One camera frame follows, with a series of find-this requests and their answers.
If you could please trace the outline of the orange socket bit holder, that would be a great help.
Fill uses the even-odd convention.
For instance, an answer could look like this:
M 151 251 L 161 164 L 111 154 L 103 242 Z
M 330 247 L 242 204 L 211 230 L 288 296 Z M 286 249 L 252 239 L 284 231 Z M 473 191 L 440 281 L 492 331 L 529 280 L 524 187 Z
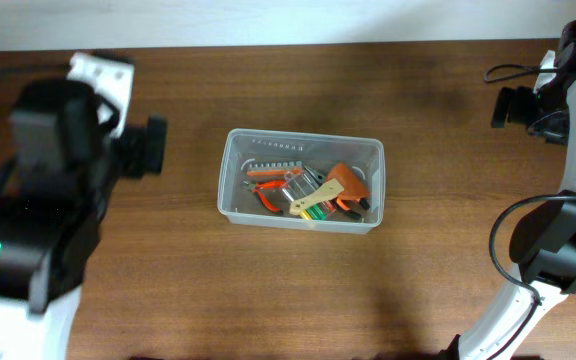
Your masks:
M 303 172 L 301 161 L 251 163 L 245 170 L 247 176 L 284 176 L 287 173 L 300 174 Z

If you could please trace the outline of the red small cutting pliers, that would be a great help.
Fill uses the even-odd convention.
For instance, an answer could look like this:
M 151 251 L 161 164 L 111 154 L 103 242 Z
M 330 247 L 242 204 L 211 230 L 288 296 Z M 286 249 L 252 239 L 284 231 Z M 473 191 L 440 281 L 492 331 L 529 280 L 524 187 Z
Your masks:
M 281 216 L 283 210 L 274 205 L 268 197 L 265 195 L 267 190 L 277 190 L 280 189 L 285 184 L 284 180 L 273 180 L 267 182 L 252 182 L 243 181 L 243 187 L 253 193 L 260 203 L 272 214 Z

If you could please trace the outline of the clear screwdriver set case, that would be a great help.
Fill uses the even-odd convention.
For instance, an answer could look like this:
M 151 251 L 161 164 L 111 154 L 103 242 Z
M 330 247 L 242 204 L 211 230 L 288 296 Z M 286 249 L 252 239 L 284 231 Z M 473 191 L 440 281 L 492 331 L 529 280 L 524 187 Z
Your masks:
M 303 172 L 299 175 L 287 174 L 286 182 L 281 186 L 280 192 L 291 204 L 295 200 L 310 195 L 318 188 L 319 185 L 314 178 L 308 172 Z M 299 216 L 304 220 L 326 220 L 335 210 L 335 206 L 330 201 L 325 201 L 300 212 Z

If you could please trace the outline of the orange black long-nose pliers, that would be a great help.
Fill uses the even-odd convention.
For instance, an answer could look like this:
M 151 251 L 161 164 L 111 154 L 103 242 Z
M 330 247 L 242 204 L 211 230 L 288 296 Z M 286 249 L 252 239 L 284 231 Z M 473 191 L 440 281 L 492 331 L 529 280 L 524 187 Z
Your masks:
M 333 201 L 333 205 L 345 216 L 352 220 L 361 220 L 362 215 L 355 211 L 350 203 L 361 207 L 363 210 L 369 210 L 370 204 L 368 197 L 371 195 L 370 191 L 362 180 L 355 174 L 355 172 L 345 163 L 337 163 L 327 175 L 315 170 L 312 167 L 305 166 L 305 171 L 308 172 L 315 181 L 322 185 L 326 181 L 336 179 L 344 188 Z

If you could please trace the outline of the orange scraper wooden handle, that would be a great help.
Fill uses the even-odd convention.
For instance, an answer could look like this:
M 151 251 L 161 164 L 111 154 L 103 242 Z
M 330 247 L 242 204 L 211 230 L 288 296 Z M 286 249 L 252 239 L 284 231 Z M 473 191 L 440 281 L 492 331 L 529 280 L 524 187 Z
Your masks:
M 337 163 L 327 174 L 304 166 L 299 175 L 286 175 L 281 192 L 290 203 L 289 212 L 307 220 L 325 220 L 335 211 L 361 220 L 359 206 L 370 209 L 368 188 L 345 163 Z

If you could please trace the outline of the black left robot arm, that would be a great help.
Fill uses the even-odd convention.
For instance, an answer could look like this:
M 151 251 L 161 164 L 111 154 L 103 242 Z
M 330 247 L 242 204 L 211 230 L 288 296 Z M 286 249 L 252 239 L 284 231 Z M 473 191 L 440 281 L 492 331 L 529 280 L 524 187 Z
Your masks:
M 25 86 L 0 167 L 0 359 L 62 359 L 86 264 L 117 181 L 158 174 L 167 123 L 121 129 L 120 109 L 77 80 Z

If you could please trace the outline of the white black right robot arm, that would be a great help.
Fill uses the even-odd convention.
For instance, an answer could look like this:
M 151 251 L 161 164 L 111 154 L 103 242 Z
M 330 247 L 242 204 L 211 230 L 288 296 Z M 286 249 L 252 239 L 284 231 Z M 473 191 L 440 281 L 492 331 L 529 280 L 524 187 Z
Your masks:
M 576 293 L 576 20 L 539 65 L 514 68 L 517 77 L 533 75 L 536 82 L 503 87 L 491 125 L 520 124 L 532 136 L 565 146 L 564 175 L 557 193 L 520 200 L 495 220 L 488 250 L 505 283 L 440 359 L 512 359 L 539 321 Z

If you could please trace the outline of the clear plastic container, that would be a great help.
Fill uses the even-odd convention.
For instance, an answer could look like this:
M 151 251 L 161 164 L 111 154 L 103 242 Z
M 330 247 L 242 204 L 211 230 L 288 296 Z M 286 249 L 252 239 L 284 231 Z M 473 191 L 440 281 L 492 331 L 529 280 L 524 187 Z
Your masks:
M 282 209 L 272 214 L 257 196 L 244 188 L 249 167 L 259 164 L 302 164 L 325 174 L 334 165 L 348 165 L 366 185 L 370 209 L 359 208 L 359 220 L 335 212 L 325 220 L 306 220 L 289 214 L 280 191 L 269 191 L 269 201 Z M 373 138 L 234 129 L 228 134 L 222 157 L 217 208 L 233 224 L 292 230 L 366 234 L 382 223 L 385 208 L 386 164 L 381 141 Z

